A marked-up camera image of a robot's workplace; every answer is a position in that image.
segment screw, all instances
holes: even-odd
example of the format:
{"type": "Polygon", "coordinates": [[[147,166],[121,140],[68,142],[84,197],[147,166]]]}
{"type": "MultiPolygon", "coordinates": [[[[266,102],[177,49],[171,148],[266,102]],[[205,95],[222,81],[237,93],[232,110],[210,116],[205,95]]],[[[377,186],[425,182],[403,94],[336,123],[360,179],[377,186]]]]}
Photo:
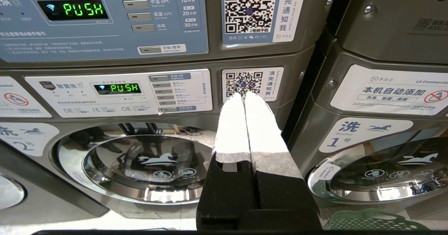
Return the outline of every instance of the screw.
{"type": "Polygon", "coordinates": [[[373,5],[368,5],[367,7],[365,7],[364,9],[364,13],[368,14],[370,12],[373,11],[373,5]]]}
{"type": "Polygon", "coordinates": [[[327,5],[331,5],[333,3],[333,0],[327,0],[327,5]]]}

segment red prohibition sign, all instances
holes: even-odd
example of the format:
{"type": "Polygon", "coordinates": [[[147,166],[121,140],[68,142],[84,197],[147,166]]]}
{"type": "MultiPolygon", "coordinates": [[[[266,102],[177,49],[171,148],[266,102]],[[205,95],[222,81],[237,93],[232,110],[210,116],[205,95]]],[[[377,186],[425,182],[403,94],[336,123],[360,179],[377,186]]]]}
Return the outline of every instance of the red prohibition sign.
{"type": "Polygon", "coordinates": [[[425,102],[426,103],[435,103],[435,102],[443,101],[446,98],[448,98],[448,91],[440,90],[440,91],[435,91],[435,92],[428,94],[425,97],[425,102]]]}
{"type": "Polygon", "coordinates": [[[18,106],[27,106],[29,104],[29,101],[27,99],[15,93],[5,93],[3,97],[5,97],[7,101],[18,106]]]}

